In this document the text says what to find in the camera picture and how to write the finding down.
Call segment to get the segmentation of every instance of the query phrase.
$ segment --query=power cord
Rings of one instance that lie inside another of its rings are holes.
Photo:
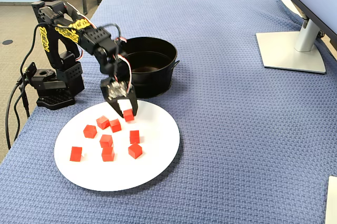
[[[15,93],[15,91],[17,90],[17,88],[21,85],[20,89],[21,89],[21,93],[19,95],[19,97],[17,98],[15,104],[14,104],[14,112],[15,112],[15,116],[16,116],[16,119],[17,119],[17,130],[16,130],[16,134],[15,134],[15,137],[14,137],[14,141],[16,140],[18,134],[19,134],[19,131],[20,131],[20,118],[19,118],[19,115],[18,115],[18,112],[17,112],[17,109],[16,109],[16,106],[17,106],[17,103],[20,101],[20,99],[22,97],[24,97],[23,99],[23,103],[24,103],[24,106],[25,106],[25,109],[26,109],[26,114],[27,114],[27,117],[29,117],[29,108],[26,107],[26,105],[28,105],[28,100],[27,102],[25,101],[26,99],[26,85],[28,84],[28,82],[26,81],[26,76],[25,74],[23,73],[23,66],[28,58],[28,56],[32,53],[33,49],[34,49],[34,45],[35,45],[35,40],[36,40],[36,31],[37,31],[37,28],[41,27],[41,26],[44,26],[44,25],[49,25],[48,23],[46,22],[42,22],[42,23],[39,23],[35,26],[34,28],[34,33],[33,33],[33,41],[32,41],[32,46],[31,46],[31,49],[29,50],[29,52],[27,53],[27,55],[25,56],[25,58],[23,59],[22,63],[21,63],[21,66],[20,66],[20,79],[16,82],[10,96],[9,96],[9,99],[8,99],[8,103],[7,103],[7,109],[6,109],[6,117],[5,117],[5,131],[6,131],[6,140],[7,140],[7,145],[8,145],[8,149],[10,150],[11,149],[11,141],[10,141],[10,138],[9,138],[9,129],[8,129],[8,116],[9,116],[9,107],[11,105],[11,101],[12,101],[12,98],[13,98],[13,95]]]

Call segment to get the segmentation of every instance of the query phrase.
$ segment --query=black cable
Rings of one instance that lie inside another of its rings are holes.
[[[36,40],[36,31],[37,31],[37,28],[40,27],[40,26],[43,26],[43,25],[48,25],[48,23],[46,22],[42,22],[42,23],[39,23],[35,26],[34,28],[34,33],[33,33],[33,41],[32,41],[32,46],[31,46],[31,49],[29,50],[29,52],[27,53],[27,55],[25,56],[25,58],[23,59],[22,63],[21,63],[21,66],[20,66],[20,74],[21,74],[21,79],[22,79],[22,90],[21,90],[21,94],[19,95],[18,99],[16,100],[15,104],[14,104],[14,112],[15,112],[15,115],[16,115],[16,119],[17,119],[17,130],[16,130],[16,134],[15,134],[15,137],[14,137],[14,140],[17,138],[18,136],[18,133],[20,131],[20,118],[19,118],[19,115],[17,113],[17,109],[16,109],[16,106],[17,106],[17,103],[19,102],[19,100],[21,99],[22,95],[25,93],[25,89],[26,89],[26,81],[25,81],[25,75],[23,74],[23,66],[28,58],[28,56],[32,53],[33,49],[34,49],[34,45],[35,45],[35,40]],[[15,90],[18,88],[20,84],[16,84],[15,85]],[[11,100],[13,98],[13,95],[11,94],[11,96],[9,97],[9,100],[8,100],[8,104],[7,104],[7,110],[8,112],[6,111],[6,118],[5,118],[5,127],[6,127],[6,138],[7,138],[7,145],[8,145],[8,149],[11,148],[11,142],[10,142],[10,139],[9,139],[9,130],[8,130],[8,115],[9,115],[9,106],[11,104]]]
[[[12,98],[14,96],[15,91],[17,90],[17,88],[20,86],[19,83],[16,83],[11,94],[9,95],[9,99],[8,99],[8,103],[7,103],[7,108],[6,108],[6,117],[5,117],[5,131],[6,131],[6,140],[7,140],[7,146],[8,146],[8,150],[11,149],[11,141],[9,139],[9,128],[8,128],[8,116],[9,116],[9,108],[11,106],[11,101]]]
[[[118,38],[121,39],[121,36],[122,36],[121,29],[117,24],[109,23],[109,24],[104,25],[103,28],[107,28],[107,27],[111,27],[111,26],[116,27],[118,29]]]
[[[20,132],[20,118],[19,118],[19,114],[18,114],[18,112],[16,110],[16,105],[20,101],[21,97],[22,97],[22,93],[19,95],[19,97],[17,98],[16,102],[14,103],[14,113],[15,113],[16,120],[17,120],[17,129],[16,129],[14,141],[17,139],[17,136],[18,136],[18,134]]]

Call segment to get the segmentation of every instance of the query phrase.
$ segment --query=cable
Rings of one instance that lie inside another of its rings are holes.
[[[82,17],[84,17],[90,24],[91,26],[94,27],[94,29],[96,29],[97,27],[95,26],[95,24],[93,24],[85,15],[82,15],[77,9],[76,7],[74,7],[72,4],[70,4],[69,2],[67,2],[70,6],[72,6],[73,9],[75,9],[77,11],[78,15],[81,15]]]
[[[118,29],[118,38],[121,38],[121,36],[122,36],[121,29],[117,24],[109,23],[109,24],[104,25],[103,28],[107,28],[107,27],[111,27],[111,26],[116,27]]]
[[[22,63],[21,63],[21,66],[20,66],[20,74],[21,74],[21,80],[22,80],[22,91],[21,91],[21,94],[19,95],[18,99],[16,100],[15,104],[14,104],[14,112],[15,112],[15,115],[16,115],[16,119],[17,119],[17,130],[16,130],[16,134],[15,134],[15,137],[14,137],[14,140],[17,138],[18,136],[18,133],[20,131],[20,118],[19,118],[19,115],[17,113],[17,109],[16,109],[16,106],[17,106],[17,103],[19,102],[19,100],[21,99],[22,95],[25,93],[25,89],[26,89],[26,81],[25,81],[25,75],[23,74],[23,66],[28,58],[28,56],[32,53],[33,49],[34,49],[34,45],[35,45],[35,40],[36,40],[36,31],[37,31],[37,28],[40,27],[40,26],[43,26],[43,25],[48,25],[48,23],[46,22],[42,22],[42,23],[39,23],[35,26],[34,28],[34,33],[33,33],[33,41],[32,41],[32,46],[31,46],[31,49],[29,50],[29,52],[27,53],[27,55],[25,56],[25,58],[23,59]],[[15,90],[17,89],[17,87],[19,86],[20,84],[16,83],[15,85]],[[9,114],[9,106],[11,104],[11,100],[13,98],[13,95],[11,94],[11,96],[9,97],[9,100],[8,100],[8,105],[7,105],[7,109],[8,109],[8,114]],[[9,139],[9,132],[8,132],[8,114],[7,114],[7,111],[6,111],[6,118],[5,118],[5,127],[6,127],[6,138],[7,138],[7,145],[8,145],[8,149],[11,148],[11,142],[10,142],[10,139]]]
[[[16,120],[17,120],[17,129],[16,129],[14,141],[17,139],[17,136],[18,136],[18,134],[20,132],[20,118],[19,118],[19,114],[18,114],[18,112],[16,110],[16,105],[20,101],[21,97],[22,97],[22,93],[19,95],[19,97],[17,98],[17,100],[16,100],[16,102],[14,104],[14,113],[15,113]]]
[[[14,93],[15,91],[17,90],[17,88],[20,86],[19,83],[16,83],[10,96],[9,96],[9,99],[8,99],[8,103],[7,103],[7,108],[6,108],[6,117],[5,117],[5,131],[6,131],[6,140],[7,140],[7,146],[8,146],[8,150],[11,149],[11,141],[9,139],[9,128],[8,128],[8,116],[9,116],[9,108],[11,106],[11,101],[12,101],[12,98],[14,96]]]
[[[131,87],[131,81],[132,81],[132,72],[131,72],[131,66],[130,66],[130,63],[126,60],[125,57],[123,57],[122,55],[118,54],[118,57],[123,60],[124,62],[127,63],[128,65],[128,69],[129,69],[129,73],[130,73],[130,78],[129,78],[129,81],[128,81],[128,86],[127,86],[127,93],[130,91],[130,87]]]

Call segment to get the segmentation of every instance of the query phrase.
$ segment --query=monitor stand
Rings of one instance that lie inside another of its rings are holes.
[[[299,32],[257,33],[257,42],[266,68],[325,74],[325,65],[314,45],[318,26],[305,20]]]

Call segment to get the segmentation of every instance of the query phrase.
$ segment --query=blue tablecloth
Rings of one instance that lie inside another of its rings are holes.
[[[179,151],[158,177],[125,191],[62,176],[58,133],[103,101],[103,75],[86,54],[76,105],[36,108],[1,164],[1,223],[324,223],[328,176],[337,175],[337,63],[317,41],[326,75],[263,67],[255,33],[301,27],[280,0],[103,0],[92,21],[176,46],[172,87],[150,101],[176,120]]]

